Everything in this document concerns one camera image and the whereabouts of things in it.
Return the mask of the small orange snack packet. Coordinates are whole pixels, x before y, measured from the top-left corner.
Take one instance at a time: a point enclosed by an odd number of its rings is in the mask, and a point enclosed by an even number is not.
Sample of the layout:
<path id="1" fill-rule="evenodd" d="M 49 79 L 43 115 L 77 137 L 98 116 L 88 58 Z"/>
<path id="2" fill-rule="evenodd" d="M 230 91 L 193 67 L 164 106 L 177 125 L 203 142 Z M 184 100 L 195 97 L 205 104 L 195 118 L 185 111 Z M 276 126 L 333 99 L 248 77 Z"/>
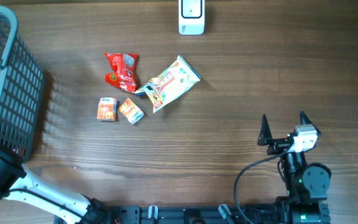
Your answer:
<path id="1" fill-rule="evenodd" d="M 119 111 L 131 124 L 136 124 L 144 117 L 144 112 L 129 98 L 120 105 Z"/>

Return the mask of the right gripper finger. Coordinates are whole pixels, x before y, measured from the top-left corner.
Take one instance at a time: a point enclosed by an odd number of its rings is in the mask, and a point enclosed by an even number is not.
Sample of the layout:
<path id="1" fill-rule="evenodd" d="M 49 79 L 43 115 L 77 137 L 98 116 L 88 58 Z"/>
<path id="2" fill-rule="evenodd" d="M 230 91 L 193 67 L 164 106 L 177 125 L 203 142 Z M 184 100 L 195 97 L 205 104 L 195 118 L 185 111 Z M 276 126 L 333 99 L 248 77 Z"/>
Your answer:
<path id="1" fill-rule="evenodd" d="M 317 135 L 318 136 L 321 135 L 321 131 L 309 120 L 309 118 L 307 117 L 307 115 L 304 111 L 300 111 L 300 123 L 301 124 L 311 124 L 315 128 Z"/>
<path id="2" fill-rule="evenodd" d="M 273 137 L 270 130 L 269 123 L 267 121 L 267 117 L 265 114 L 262 116 L 262 123 L 259 138 L 257 140 L 257 144 L 259 146 L 271 145 L 273 143 Z"/>

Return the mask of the red crinkled snack packet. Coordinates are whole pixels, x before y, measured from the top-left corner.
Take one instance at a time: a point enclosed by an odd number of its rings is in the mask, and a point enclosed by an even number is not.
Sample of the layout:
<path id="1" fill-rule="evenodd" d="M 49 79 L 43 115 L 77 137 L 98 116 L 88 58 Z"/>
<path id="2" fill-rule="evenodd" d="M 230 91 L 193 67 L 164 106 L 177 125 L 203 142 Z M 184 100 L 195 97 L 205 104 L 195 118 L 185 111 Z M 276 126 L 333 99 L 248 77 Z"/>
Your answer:
<path id="1" fill-rule="evenodd" d="M 134 93 L 137 89 L 135 64 L 138 54 L 104 53 L 112 72 L 105 75 L 105 82 L 123 91 Z"/>

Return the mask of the yellow snack bag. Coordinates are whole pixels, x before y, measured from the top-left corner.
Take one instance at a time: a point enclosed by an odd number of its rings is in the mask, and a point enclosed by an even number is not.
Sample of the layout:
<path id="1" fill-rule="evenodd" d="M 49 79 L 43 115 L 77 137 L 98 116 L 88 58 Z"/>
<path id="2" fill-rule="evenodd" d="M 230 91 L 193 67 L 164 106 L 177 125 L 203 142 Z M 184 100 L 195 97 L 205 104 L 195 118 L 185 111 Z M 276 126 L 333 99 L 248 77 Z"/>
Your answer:
<path id="1" fill-rule="evenodd" d="M 151 78 L 136 90 L 135 95 L 147 95 L 153 104 L 153 113 L 155 113 L 182 96 L 200 80 L 200 75 L 179 54 L 177 59 L 160 75 Z"/>

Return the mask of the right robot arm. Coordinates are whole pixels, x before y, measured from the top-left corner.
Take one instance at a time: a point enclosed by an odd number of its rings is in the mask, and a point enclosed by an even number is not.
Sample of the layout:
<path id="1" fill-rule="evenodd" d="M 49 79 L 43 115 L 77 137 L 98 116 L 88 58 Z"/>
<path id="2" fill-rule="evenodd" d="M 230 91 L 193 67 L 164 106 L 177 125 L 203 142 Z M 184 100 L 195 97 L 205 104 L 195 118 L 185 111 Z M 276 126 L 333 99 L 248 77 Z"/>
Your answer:
<path id="1" fill-rule="evenodd" d="M 307 163 L 305 153 L 316 147 L 321 131 L 300 112 L 300 124 L 285 138 L 273 138 L 263 115 L 257 144 L 267 146 L 269 156 L 280 158 L 281 176 L 287 196 L 277 197 L 272 214 L 273 223 L 331 222 L 327 199 L 331 170 L 320 163 Z"/>

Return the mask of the orange juice carton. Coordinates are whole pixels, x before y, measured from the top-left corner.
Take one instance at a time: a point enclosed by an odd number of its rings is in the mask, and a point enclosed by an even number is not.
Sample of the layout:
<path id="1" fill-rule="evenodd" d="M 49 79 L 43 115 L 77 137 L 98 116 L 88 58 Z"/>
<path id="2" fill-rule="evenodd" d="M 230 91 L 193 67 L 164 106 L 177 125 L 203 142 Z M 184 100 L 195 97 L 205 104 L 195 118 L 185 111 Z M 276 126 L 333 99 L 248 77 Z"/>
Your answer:
<path id="1" fill-rule="evenodd" d="M 116 106 L 117 99 L 108 97 L 101 98 L 98 104 L 97 119 L 100 121 L 115 121 Z"/>

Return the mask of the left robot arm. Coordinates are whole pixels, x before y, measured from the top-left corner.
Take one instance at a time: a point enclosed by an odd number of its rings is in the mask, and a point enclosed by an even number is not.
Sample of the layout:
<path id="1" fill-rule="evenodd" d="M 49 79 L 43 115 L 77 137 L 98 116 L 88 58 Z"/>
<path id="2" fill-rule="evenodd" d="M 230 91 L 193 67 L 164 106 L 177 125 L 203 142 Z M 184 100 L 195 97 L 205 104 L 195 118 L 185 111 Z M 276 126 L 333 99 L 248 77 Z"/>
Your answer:
<path id="1" fill-rule="evenodd" d="M 12 150 L 13 131 L 0 127 L 0 199 L 16 200 L 52 213 L 66 223 L 111 223 L 108 207 L 95 198 L 61 189 L 35 175 Z"/>

